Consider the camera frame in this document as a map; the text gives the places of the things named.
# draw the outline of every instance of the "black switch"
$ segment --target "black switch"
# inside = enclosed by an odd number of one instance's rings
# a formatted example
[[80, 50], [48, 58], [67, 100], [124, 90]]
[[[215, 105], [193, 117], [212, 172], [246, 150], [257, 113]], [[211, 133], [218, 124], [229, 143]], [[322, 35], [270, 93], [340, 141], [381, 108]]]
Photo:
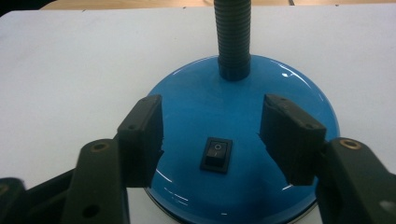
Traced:
[[226, 173], [230, 160], [233, 141], [221, 138], [207, 138], [201, 168], [204, 170]]

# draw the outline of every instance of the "wooden surface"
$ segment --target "wooden surface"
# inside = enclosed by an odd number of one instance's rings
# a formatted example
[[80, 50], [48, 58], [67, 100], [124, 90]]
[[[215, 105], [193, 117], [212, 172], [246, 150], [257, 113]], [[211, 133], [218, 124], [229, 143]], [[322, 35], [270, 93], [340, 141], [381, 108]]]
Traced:
[[[346, 5], [396, 3], [396, 0], [252, 0], [253, 6]], [[58, 0], [42, 9], [117, 9], [150, 7], [211, 7], [213, 0]]]

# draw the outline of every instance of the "black ribbed tube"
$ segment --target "black ribbed tube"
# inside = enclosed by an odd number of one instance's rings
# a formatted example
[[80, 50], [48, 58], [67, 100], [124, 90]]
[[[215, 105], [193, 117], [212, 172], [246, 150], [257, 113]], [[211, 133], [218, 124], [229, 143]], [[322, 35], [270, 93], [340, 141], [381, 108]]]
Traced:
[[250, 73], [250, 0], [215, 0], [219, 73], [237, 81]]

